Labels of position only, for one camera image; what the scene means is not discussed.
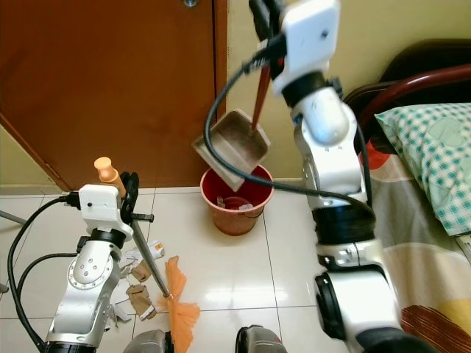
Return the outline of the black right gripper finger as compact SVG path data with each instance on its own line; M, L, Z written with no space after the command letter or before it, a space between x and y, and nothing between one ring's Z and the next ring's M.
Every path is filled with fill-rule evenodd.
M249 0L249 9L255 24L255 34L260 41L269 38L269 9L264 0Z
M283 0L268 0L269 13L269 38L275 38L283 33L282 19L286 9L286 3Z

